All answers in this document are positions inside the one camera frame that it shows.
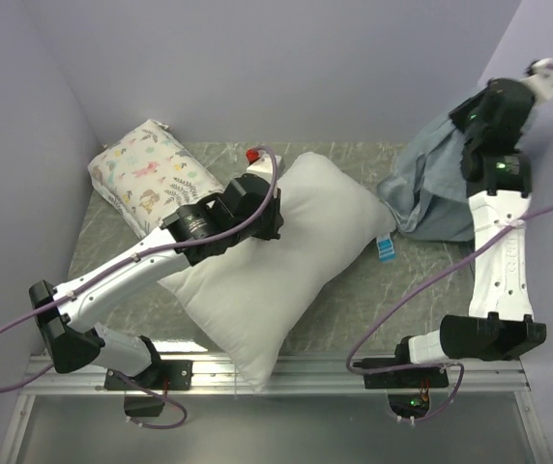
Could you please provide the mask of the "blue fish print pillowcase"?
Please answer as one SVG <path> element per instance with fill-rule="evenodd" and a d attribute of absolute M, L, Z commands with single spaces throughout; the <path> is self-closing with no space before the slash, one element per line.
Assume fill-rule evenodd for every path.
<path fill-rule="evenodd" d="M 429 172 L 433 150 L 446 145 L 445 169 Z M 377 195 L 391 210 L 397 230 L 423 242 L 465 243 L 474 239 L 473 220 L 460 163 L 464 136 L 443 113 L 429 122 L 396 156 L 391 173 L 377 184 Z"/>

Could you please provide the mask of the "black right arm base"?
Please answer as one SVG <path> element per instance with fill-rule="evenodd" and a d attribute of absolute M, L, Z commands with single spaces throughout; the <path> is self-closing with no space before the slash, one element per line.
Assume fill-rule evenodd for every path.
<path fill-rule="evenodd" d="M 364 388 L 387 392 L 389 410 L 398 420 L 409 422 L 430 416 L 431 391 L 449 386 L 449 378 L 440 367 L 389 370 L 398 365 L 395 358 L 363 358 L 353 362 L 365 371 Z"/>

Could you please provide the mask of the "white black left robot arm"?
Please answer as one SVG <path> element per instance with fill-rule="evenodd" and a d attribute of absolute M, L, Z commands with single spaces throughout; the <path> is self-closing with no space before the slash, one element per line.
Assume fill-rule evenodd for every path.
<path fill-rule="evenodd" d="M 162 374 L 153 341 L 116 332 L 105 315 L 144 286 L 224 254 L 248 238 L 277 240 L 283 224 L 276 182 L 253 174 L 179 207 L 135 246 L 70 282 L 32 285 L 37 325 L 56 372 L 97 365 L 150 389 Z"/>

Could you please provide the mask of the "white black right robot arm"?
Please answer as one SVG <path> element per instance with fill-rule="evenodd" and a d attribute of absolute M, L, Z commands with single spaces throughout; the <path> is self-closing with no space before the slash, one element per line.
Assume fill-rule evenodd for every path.
<path fill-rule="evenodd" d="M 393 375 L 403 386 L 423 379 L 427 363 L 512 361 L 546 339 L 534 320 L 525 266 L 532 169 L 516 145 L 533 108 L 553 97 L 548 72 L 488 81 L 456 107 L 451 121 L 465 136 L 461 174 L 475 233 L 473 297 L 465 316 L 447 315 L 437 331 L 395 347 Z"/>

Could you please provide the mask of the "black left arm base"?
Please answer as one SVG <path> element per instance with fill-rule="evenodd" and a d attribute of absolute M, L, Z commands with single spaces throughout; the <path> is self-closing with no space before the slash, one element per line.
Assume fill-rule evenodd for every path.
<path fill-rule="evenodd" d="M 192 369 L 191 360 L 165 360 L 128 380 L 108 370 L 103 389 L 106 392 L 124 393 L 124 412 L 131 419 L 157 418 L 164 410 L 165 401 L 147 391 L 163 397 L 168 397 L 171 392 L 187 392 L 191 385 Z"/>

